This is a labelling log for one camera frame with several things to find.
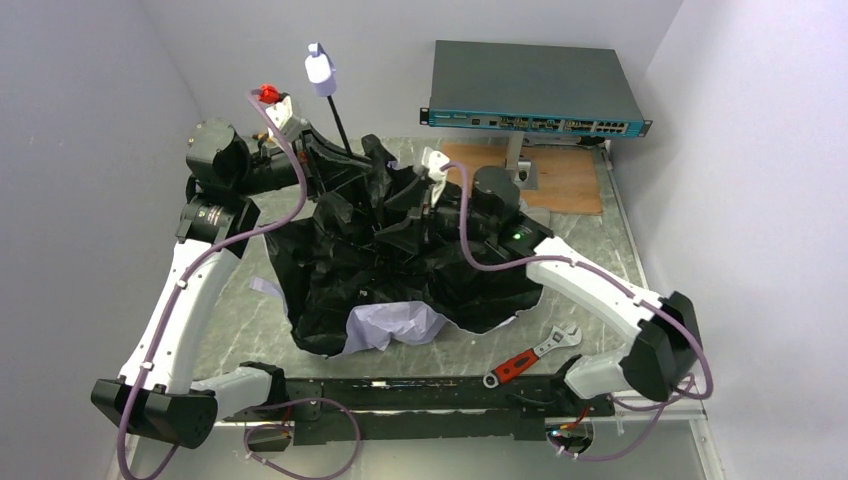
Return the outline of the lilac umbrella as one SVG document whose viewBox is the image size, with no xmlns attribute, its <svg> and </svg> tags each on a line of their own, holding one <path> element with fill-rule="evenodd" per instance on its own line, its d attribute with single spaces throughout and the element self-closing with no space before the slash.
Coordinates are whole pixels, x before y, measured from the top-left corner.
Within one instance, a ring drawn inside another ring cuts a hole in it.
<svg viewBox="0 0 848 480">
<path fill-rule="evenodd" d="M 451 183 L 438 151 L 401 167 L 374 135 L 361 153 L 328 140 L 272 85 L 253 97 L 270 123 L 253 156 L 259 178 L 301 186 L 315 205 L 263 236 L 300 349 L 426 343 L 446 323 L 481 334 L 538 304 L 542 289 L 520 264 L 527 217 L 503 169 Z"/>
</svg>

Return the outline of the pink umbrella case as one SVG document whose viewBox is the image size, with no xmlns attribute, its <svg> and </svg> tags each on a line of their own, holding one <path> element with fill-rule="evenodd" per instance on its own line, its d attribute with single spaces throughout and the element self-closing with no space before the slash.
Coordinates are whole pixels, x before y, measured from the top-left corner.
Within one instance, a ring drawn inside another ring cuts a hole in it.
<svg viewBox="0 0 848 480">
<path fill-rule="evenodd" d="M 545 207 L 529 206 L 526 202 L 522 202 L 520 205 L 520 211 L 528 218 L 545 227 L 550 227 L 551 225 L 551 212 Z"/>
</svg>

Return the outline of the wooden base board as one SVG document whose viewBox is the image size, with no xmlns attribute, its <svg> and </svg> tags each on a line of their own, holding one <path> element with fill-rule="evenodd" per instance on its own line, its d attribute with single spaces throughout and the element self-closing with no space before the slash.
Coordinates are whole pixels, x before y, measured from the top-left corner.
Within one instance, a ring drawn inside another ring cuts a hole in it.
<svg viewBox="0 0 848 480">
<path fill-rule="evenodd" d="M 503 166 L 507 148 L 494 145 L 445 143 L 441 152 L 473 174 L 483 166 Z M 603 212 L 593 153 L 580 148 L 524 147 L 523 156 L 536 168 L 538 188 L 524 190 L 530 207 L 554 213 L 599 215 Z"/>
</svg>

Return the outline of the network switch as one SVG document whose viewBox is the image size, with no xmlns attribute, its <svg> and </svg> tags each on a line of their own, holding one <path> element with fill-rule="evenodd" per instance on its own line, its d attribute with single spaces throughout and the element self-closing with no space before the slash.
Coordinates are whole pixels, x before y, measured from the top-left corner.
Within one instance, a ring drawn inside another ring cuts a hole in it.
<svg viewBox="0 0 848 480">
<path fill-rule="evenodd" d="M 538 187 L 528 134 L 639 138 L 652 126 L 612 49 L 454 40 L 435 43 L 419 122 L 508 133 L 503 163 L 522 190 Z"/>
</svg>

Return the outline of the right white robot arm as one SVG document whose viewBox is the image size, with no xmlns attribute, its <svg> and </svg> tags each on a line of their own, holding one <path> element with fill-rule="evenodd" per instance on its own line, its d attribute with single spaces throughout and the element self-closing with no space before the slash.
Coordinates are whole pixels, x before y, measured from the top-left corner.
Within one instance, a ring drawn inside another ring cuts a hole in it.
<svg viewBox="0 0 848 480">
<path fill-rule="evenodd" d="M 554 374 L 552 396 L 582 405 L 625 390 L 656 404 L 704 360 L 692 301 L 636 286 L 599 266 L 519 207 L 504 170 L 484 167 L 462 185 L 449 164 L 390 169 L 387 222 L 375 243 L 391 255 L 389 283 L 464 329 L 485 332 L 533 307 L 543 289 L 570 298 L 621 339 L 612 351 L 577 354 Z"/>
</svg>

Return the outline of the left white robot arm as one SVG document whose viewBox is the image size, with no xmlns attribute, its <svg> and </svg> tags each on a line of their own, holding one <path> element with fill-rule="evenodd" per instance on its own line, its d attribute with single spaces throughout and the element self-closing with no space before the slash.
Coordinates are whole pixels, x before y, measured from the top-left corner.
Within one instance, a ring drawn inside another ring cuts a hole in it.
<svg viewBox="0 0 848 480">
<path fill-rule="evenodd" d="M 315 198 L 362 178 L 371 164 L 314 131 L 274 146 L 222 119 L 196 127 L 186 164 L 187 202 L 166 284 L 132 355 L 116 378 L 95 383 L 91 400 L 121 435 L 194 449 L 217 421 L 289 399 L 284 371 L 262 362 L 192 377 L 212 310 L 257 225 L 255 196 L 300 184 Z"/>
</svg>

